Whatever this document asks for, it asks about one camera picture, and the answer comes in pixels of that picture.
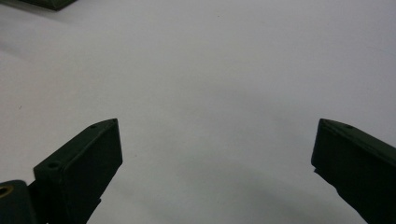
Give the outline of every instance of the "white surface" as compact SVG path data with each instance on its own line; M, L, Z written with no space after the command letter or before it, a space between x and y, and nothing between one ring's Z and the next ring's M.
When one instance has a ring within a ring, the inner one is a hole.
M396 146L392 0L0 5L0 182L118 118L89 223L364 223L318 175L318 120Z

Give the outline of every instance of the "small hole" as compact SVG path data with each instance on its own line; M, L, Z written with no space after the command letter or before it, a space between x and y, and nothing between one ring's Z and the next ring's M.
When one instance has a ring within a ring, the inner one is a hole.
M58 161L53 161L51 163L49 163L49 168L50 169L56 169L60 166L61 164Z
M0 198L6 197L14 188L12 186L0 187Z

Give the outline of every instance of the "dark object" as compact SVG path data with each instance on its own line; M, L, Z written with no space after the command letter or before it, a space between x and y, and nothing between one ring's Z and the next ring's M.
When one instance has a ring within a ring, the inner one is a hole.
M39 7L46 7L52 10L61 10L64 7L72 4L76 0L21 0L29 4L33 4Z
M0 223L87 223L122 164L116 119L88 127L35 168L35 181L0 184Z
M311 162L368 223L396 223L396 148L350 125L321 119Z

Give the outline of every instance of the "screw hole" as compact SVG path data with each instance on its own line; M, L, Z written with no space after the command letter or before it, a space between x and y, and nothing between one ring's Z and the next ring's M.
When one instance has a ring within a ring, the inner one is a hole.
M12 186L0 187L0 198L6 197L12 190L14 190L14 187Z
M58 161L53 161L53 162L50 162L50 163L49 163L48 167L49 167L50 169L56 169L56 168L58 168L60 165L61 165L61 164L60 164Z

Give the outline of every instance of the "brass insert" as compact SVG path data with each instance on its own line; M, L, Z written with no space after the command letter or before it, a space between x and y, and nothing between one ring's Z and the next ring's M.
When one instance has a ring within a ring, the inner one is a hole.
M0 199L6 197L14 190L12 185L0 186Z

